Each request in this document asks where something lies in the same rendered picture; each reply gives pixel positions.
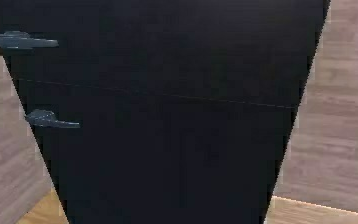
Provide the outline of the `black fridge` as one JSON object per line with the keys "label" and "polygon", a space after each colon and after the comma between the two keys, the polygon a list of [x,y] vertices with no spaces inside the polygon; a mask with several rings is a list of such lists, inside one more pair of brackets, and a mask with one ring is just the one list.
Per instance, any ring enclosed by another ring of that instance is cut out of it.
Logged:
{"label": "black fridge", "polygon": [[0,0],[69,224],[264,224],[330,0]]}

